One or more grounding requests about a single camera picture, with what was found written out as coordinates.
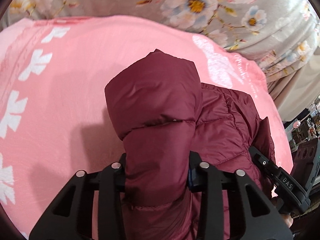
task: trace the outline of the pink fabric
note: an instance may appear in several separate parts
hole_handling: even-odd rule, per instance
[[[6,50],[0,66],[0,201],[27,235],[77,170],[99,171],[124,151],[104,87],[156,48],[193,61],[201,82],[250,94],[260,118],[269,117],[277,165],[292,169],[282,122],[253,61],[204,36],[128,16],[24,20],[0,33],[0,41],[23,24],[16,41],[0,52]]]

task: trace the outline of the metal rivet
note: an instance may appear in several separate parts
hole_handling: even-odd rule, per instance
[[[121,167],[121,163],[112,163],[111,168],[113,169],[119,169]]]
[[[77,177],[83,177],[85,175],[85,171],[77,171],[76,176]]]
[[[243,177],[245,175],[245,172],[243,170],[237,170],[236,174],[240,177]]]
[[[200,167],[201,168],[207,169],[207,168],[209,168],[209,166],[210,166],[209,163],[206,163],[206,162],[201,162],[200,163]]]

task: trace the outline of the jacket sleeve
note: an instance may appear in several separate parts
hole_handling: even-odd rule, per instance
[[[139,225],[131,222],[140,228],[134,229],[135,239],[159,239],[151,237],[150,228],[175,231],[188,212],[186,205],[185,210],[174,205],[181,199],[189,201],[188,157],[202,105],[196,67],[156,50],[112,79],[105,95],[110,119],[127,153],[126,199],[132,209],[146,212],[135,217],[146,219],[152,211],[145,225],[143,220]]]

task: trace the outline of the maroon fabric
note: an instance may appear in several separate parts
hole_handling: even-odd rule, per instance
[[[200,83],[193,62],[155,50],[111,80],[105,95],[127,153],[128,240],[196,238],[200,195],[186,189],[190,150],[220,170],[243,169],[271,197],[248,153],[254,145],[275,160],[269,123],[246,93]],[[228,238],[226,194],[224,201]]]

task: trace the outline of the floral fabric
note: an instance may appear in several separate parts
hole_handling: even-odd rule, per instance
[[[302,68],[319,44],[319,18],[307,0],[13,0],[2,25],[116,14],[206,35],[256,61],[269,87]]]

